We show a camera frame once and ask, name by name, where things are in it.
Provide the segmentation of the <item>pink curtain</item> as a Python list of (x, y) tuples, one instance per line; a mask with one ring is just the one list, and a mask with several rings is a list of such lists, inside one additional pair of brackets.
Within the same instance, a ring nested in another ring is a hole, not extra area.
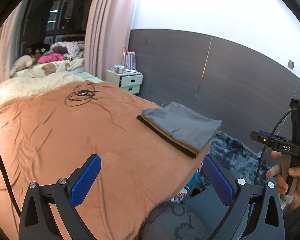
[(138, 0), (92, 0), (85, 33), (84, 70), (104, 80), (122, 62)]

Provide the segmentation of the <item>pink garment on bed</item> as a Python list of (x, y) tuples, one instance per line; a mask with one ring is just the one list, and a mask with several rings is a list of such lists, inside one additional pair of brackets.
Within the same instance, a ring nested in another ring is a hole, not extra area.
[(64, 56), (59, 53), (52, 53), (49, 55), (41, 56), (37, 61), (39, 64), (50, 63), (55, 61), (63, 61)]

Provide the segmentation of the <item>folded brown black garment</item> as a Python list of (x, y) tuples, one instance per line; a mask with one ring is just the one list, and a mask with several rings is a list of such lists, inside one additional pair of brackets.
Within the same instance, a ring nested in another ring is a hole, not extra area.
[(195, 149), (191, 148), (190, 146), (185, 145), (182, 142), (179, 142), (173, 139), (170, 135), (164, 132), (161, 128), (157, 125), (146, 119), (143, 115), (138, 115), (136, 117), (140, 122), (150, 128), (154, 133), (156, 133), (159, 137), (164, 139), (166, 142), (170, 143), (172, 146), (183, 152), (185, 155), (189, 156), (190, 158), (196, 158), (199, 152), (196, 152)]

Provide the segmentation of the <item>dark shaggy rug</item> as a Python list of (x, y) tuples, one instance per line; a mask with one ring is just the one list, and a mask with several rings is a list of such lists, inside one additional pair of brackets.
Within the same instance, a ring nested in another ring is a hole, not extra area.
[[(235, 171), (237, 178), (244, 178), (249, 184), (253, 184), (259, 164), (259, 156), (250, 150), (245, 144), (236, 140), (222, 131), (218, 131), (211, 139), (209, 153), (219, 163), (231, 171)], [(186, 198), (194, 195), (194, 192), (202, 192), (210, 186), (202, 166), (191, 178)]]

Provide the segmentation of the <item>cream blanket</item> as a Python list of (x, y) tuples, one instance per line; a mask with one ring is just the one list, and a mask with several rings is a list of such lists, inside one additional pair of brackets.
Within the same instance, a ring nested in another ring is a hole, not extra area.
[(44, 94), (52, 89), (84, 79), (73, 71), (82, 67), (84, 59), (39, 64), (17, 72), (17, 76), (0, 84), (0, 105), (16, 98)]

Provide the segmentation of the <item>beige plush toy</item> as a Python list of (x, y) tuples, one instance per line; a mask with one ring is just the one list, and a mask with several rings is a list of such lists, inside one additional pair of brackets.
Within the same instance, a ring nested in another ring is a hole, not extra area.
[(33, 57), (31, 57), (30, 55), (24, 55), (24, 56), (20, 57), (13, 64), (13, 67), (10, 71), (10, 77), (15, 77), (17, 72), (22, 71), (26, 68), (32, 67), (34, 62), (35, 62), (35, 59)]

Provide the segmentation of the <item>orange brown duvet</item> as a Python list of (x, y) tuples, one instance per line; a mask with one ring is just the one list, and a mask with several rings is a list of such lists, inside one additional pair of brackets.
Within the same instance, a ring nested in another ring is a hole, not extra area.
[(29, 184), (68, 177), (93, 153), (101, 172), (78, 213), (97, 239), (134, 239), (152, 209), (192, 178), (208, 148), (190, 158), (138, 120), (155, 104), (109, 83), (96, 98), (70, 103), (71, 82), (0, 105), (0, 155), (22, 206)]

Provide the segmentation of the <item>grey blue t-shirt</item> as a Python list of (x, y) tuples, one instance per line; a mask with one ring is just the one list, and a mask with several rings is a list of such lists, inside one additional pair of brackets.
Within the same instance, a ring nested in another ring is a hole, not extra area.
[(164, 108), (143, 110), (141, 117), (194, 154), (202, 152), (222, 124), (221, 120), (209, 119), (177, 102), (171, 102)]

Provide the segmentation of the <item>person's patterned grey trousers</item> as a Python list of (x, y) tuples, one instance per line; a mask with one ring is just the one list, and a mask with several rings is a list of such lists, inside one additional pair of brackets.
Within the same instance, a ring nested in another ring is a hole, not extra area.
[(182, 203), (156, 206), (141, 228), (141, 239), (208, 239), (227, 211), (208, 187)]

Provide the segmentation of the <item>white bedside cabinet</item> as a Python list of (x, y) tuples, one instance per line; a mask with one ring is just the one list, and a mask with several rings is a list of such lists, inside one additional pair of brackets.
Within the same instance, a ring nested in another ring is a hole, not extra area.
[(108, 70), (106, 72), (106, 81), (130, 94), (139, 94), (143, 82), (143, 74), (140, 72), (119, 74), (113, 70)]

